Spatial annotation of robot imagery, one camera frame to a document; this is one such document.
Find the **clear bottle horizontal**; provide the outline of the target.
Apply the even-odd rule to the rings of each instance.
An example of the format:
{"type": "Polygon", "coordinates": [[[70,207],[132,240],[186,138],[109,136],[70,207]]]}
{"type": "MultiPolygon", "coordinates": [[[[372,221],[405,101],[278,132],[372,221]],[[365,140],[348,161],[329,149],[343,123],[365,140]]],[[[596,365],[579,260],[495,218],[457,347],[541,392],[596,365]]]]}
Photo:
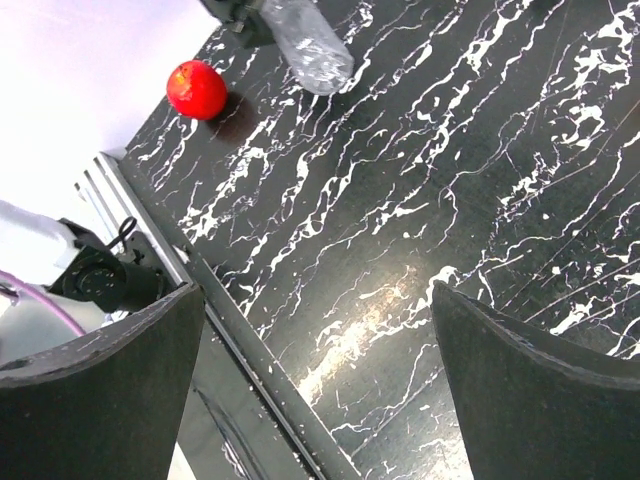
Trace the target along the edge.
{"type": "Polygon", "coordinates": [[[313,1],[264,1],[260,15],[305,90],[328,96],[351,78],[355,60],[313,1]]]}

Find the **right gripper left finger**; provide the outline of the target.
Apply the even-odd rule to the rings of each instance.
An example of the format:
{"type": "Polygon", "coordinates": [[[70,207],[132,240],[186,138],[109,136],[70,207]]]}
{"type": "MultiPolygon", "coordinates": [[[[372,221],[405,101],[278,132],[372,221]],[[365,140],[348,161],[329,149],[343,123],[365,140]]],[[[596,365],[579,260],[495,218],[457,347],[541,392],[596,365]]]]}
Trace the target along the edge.
{"type": "Polygon", "coordinates": [[[183,285],[125,319],[1,367],[4,479],[164,479],[204,324],[183,285]]]}

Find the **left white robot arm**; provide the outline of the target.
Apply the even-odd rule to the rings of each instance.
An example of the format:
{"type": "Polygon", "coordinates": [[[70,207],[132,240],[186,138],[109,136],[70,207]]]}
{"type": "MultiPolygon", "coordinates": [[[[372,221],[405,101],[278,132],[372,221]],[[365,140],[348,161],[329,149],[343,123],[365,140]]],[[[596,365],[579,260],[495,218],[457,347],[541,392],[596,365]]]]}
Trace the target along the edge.
{"type": "Polygon", "coordinates": [[[4,358],[46,350],[99,328],[108,313],[140,310],[161,298],[166,278],[139,263],[136,253],[116,255],[136,228],[126,218],[104,243],[67,219],[1,204],[1,293],[12,302],[1,315],[4,358]]]}

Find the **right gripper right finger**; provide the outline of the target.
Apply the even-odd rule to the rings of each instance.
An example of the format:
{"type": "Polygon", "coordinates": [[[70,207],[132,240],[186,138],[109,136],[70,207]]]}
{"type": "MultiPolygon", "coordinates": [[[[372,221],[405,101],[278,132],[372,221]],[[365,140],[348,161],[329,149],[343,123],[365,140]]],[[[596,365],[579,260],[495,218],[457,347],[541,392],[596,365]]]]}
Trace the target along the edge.
{"type": "Polygon", "coordinates": [[[443,282],[431,310],[475,478],[638,478],[638,361],[553,336],[443,282]]]}

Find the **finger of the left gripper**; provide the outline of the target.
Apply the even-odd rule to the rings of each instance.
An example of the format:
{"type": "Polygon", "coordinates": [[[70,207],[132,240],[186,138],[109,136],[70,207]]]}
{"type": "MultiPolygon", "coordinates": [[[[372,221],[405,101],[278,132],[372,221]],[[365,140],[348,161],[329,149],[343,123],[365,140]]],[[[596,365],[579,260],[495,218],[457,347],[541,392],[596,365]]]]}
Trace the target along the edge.
{"type": "Polygon", "coordinates": [[[261,16],[261,0],[200,0],[201,5],[230,30],[243,48],[275,43],[270,27],[261,16]]]}

